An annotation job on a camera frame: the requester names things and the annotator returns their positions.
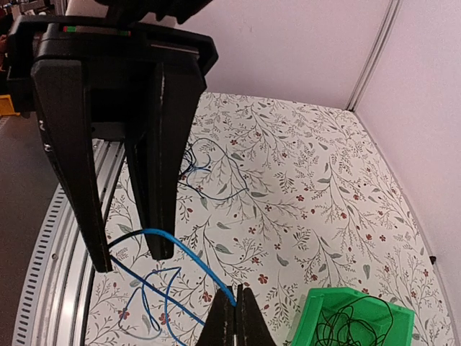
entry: black cable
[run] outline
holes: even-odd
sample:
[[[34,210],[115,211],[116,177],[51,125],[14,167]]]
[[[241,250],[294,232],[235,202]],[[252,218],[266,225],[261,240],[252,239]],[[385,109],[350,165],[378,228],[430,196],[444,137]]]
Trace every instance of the black cable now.
[[[378,335],[369,322],[363,319],[354,318],[354,304],[363,299],[376,299],[382,301],[386,305],[390,317],[390,324],[386,333]],[[323,321],[319,320],[315,328],[315,346],[366,346],[353,335],[353,324],[362,326],[362,330],[367,330],[372,335],[372,342],[369,346],[383,346],[394,325],[394,316],[389,303],[372,296],[358,298],[341,307],[336,313],[328,318],[325,316],[324,312],[321,311],[321,318]]]

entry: leaf pattern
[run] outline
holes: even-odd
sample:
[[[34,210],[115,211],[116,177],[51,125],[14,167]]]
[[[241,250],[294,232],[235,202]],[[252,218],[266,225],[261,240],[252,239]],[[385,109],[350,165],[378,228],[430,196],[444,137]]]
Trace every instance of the leaf pattern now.
[[[208,170],[189,176],[206,196],[178,186],[176,235],[227,284],[255,292],[277,345],[310,288],[350,286],[416,312],[412,345],[454,345],[445,299],[416,222],[370,137],[350,112],[276,99],[202,96],[190,134]],[[126,165],[107,221],[107,238],[140,228]],[[144,238],[112,253],[145,277],[181,266],[171,295],[205,320],[216,287],[184,254],[151,259]],[[172,272],[150,277],[163,292]],[[138,293],[140,283],[116,266],[94,277],[86,346],[174,345],[165,318],[187,345],[202,327],[148,293],[158,339]],[[120,330],[119,319],[122,318]]]

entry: green bin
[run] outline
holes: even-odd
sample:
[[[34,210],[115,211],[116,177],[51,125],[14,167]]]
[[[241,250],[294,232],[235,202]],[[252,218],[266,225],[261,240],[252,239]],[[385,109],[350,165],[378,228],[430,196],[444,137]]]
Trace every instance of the green bin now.
[[[292,346],[314,346],[317,343],[315,329],[319,321],[324,321],[323,316],[328,319],[343,306],[366,296],[368,295],[352,288],[311,288]],[[391,318],[389,309],[384,302],[372,298],[362,299],[354,303],[353,307],[354,319],[366,321],[378,336],[387,332],[390,327]],[[394,322],[382,345],[409,346],[413,333],[414,311],[392,303],[389,303],[389,307]],[[351,332],[355,336],[355,340],[361,342],[361,345],[374,344],[375,338],[360,324],[352,324]]]

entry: dark blue cable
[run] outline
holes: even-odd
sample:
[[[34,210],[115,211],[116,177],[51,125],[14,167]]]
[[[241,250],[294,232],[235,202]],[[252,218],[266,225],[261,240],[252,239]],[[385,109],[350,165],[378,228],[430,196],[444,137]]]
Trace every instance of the dark blue cable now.
[[[186,252],[186,254],[188,256],[190,256],[192,258],[192,260],[194,260],[217,284],[218,286],[221,288],[221,290],[224,292],[224,294],[227,295],[227,297],[229,298],[230,300],[230,303],[233,305],[233,306],[236,306],[237,303],[236,303],[236,300],[235,298],[233,297],[233,294],[232,292],[227,288],[227,286],[225,286],[225,284],[217,277],[217,275],[196,255],[194,254],[194,252],[192,252],[189,248],[187,248],[184,244],[182,244],[177,238],[175,238],[174,236],[172,236],[171,234],[165,232],[165,231],[162,231],[162,230],[159,230],[159,229],[144,229],[144,230],[141,230],[141,231],[134,231],[132,233],[129,233],[129,234],[124,234],[123,236],[115,239],[114,241],[112,241],[110,244],[109,244],[109,249],[111,249],[113,246],[119,244],[121,241],[124,241],[132,236],[137,236],[137,235],[140,235],[140,234],[156,234],[156,235],[159,235],[159,236],[162,236],[166,239],[168,239],[169,241],[172,241],[173,243],[175,243],[180,249],[182,249],[184,252]],[[136,292],[141,289],[141,296],[142,296],[142,300],[143,300],[143,307],[147,313],[147,315],[149,316],[149,321],[151,323],[151,326],[154,328],[154,330],[158,331],[158,334],[154,337],[151,337],[151,338],[144,338],[144,337],[137,337],[138,339],[141,339],[141,340],[153,340],[155,338],[157,338],[160,334],[161,334],[161,328],[160,326],[158,325],[158,322],[154,319],[154,317],[152,316],[151,314],[151,310],[150,310],[150,307],[149,307],[149,304],[148,304],[148,299],[147,299],[147,295],[146,295],[146,286],[148,288],[150,288],[153,292],[159,294],[160,296],[162,296],[164,299],[165,299],[165,304],[164,304],[164,317],[165,317],[165,322],[166,322],[166,327],[170,333],[170,335],[173,337],[173,339],[178,342],[181,346],[186,346],[174,333],[173,333],[173,330],[171,329],[171,326],[170,326],[170,323],[169,323],[169,316],[168,316],[168,301],[174,303],[176,306],[178,306],[182,311],[184,311],[186,314],[188,314],[190,317],[192,317],[197,323],[201,324],[202,326],[205,325],[205,323],[199,319],[197,316],[195,316],[191,311],[189,311],[189,309],[187,309],[185,306],[183,306],[182,304],[180,304],[180,302],[176,301],[174,298],[170,297],[169,296],[169,292],[170,292],[170,289],[171,289],[171,285],[174,281],[174,279],[177,277],[177,275],[181,272],[181,268],[180,267],[173,267],[173,268],[169,268],[169,269],[163,269],[163,270],[156,270],[156,271],[153,271],[151,272],[149,275],[146,276],[146,278],[142,278],[141,276],[139,276],[138,274],[134,273],[131,269],[129,269],[128,267],[124,266],[123,263],[121,263],[121,261],[119,261],[118,259],[116,259],[115,257],[113,257],[112,255],[110,256],[111,257],[111,260],[119,266],[119,268],[121,268],[123,271],[125,271],[128,275],[131,275],[133,278],[139,280],[141,283],[142,283],[142,286],[141,288],[136,288],[135,291],[133,292],[133,294],[131,295],[130,299],[128,300],[128,303],[126,305],[126,307],[124,308],[124,310],[122,311],[122,314],[120,316],[120,320],[118,322],[118,325],[119,325],[119,328],[124,331],[125,333],[133,336],[133,337],[137,337],[135,335],[132,335],[131,333],[129,333],[128,331],[124,330],[121,326],[120,326],[120,322],[122,321],[123,319],[123,314],[126,313],[126,311],[128,310],[128,306],[130,305],[134,295],[136,294]],[[160,272],[166,272],[166,271],[170,271],[170,270],[176,270],[176,272],[173,274],[173,276],[171,277],[170,281],[169,281],[169,284],[166,288],[166,293],[163,293],[161,292],[160,290],[158,290],[157,288],[155,288],[153,285],[151,285],[147,279],[154,275],[154,274],[159,274]]]
[[[202,167],[198,167],[197,166],[197,157],[195,156],[195,153],[193,151],[193,147],[194,145],[198,142],[198,141],[202,141],[202,140],[206,140],[206,141],[209,141],[213,144],[215,144],[224,154],[224,156],[231,162],[233,162],[235,165],[236,165],[236,169],[237,169],[237,172],[238,172],[238,175],[240,176],[240,178],[242,179],[243,181],[243,184],[244,184],[244,188],[242,188],[241,190],[233,193],[232,195],[226,197],[226,198],[214,198],[214,197],[211,197],[209,195],[207,195],[206,193],[203,193],[202,191],[198,190],[197,188],[193,187],[190,183],[189,183],[189,177],[191,175],[191,173],[193,172],[196,172],[196,171],[200,171],[200,170],[203,170],[203,171],[206,171],[206,172],[210,172],[209,169],[205,168],[205,167],[208,167],[208,165],[210,164],[211,162],[211,157],[209,154],[208,155],[208,163]],[[189,166],[187,167],[187,169],[181,173],[179,176],[180,177],[183,177],[184,175],[186,175],[186,183],[183,183],[183,182],[178,182],[179,184],[185,186],[185,187],[188,187],[190,189],[193,189],[196,193],[198,193],[198,195],[201,197],[201,198],[209,198],[210,200],[216,200],[218,202],[223,202],[223,201],[226,201],[226,200],[230,200],[231,198],[234,198],[235,196],[237,196],[238,194],[242,193],[243,191],[248,191],[249,188],[248,188],[248,184],[246,183],[246,180],[243,178],[242,174],[241,174],[241,171],[240,169],[238,168],[238,163],[236,162],[236,160],[234,160],[233,158],[229,157],[229,155],[227,155],[227,153],[225,152],[225,150],[223,148],[221,148],[219,146],[219,144],[217,144],[215,141],[209,139],[209,138],[198,138],[193,144],[190,145],[189,149],[186,150],[186,153],[184,154],[184,156],[186,155],[191,155],[192,159],[188,159],[186,157],[184,157],[184,159],[189,163]]]

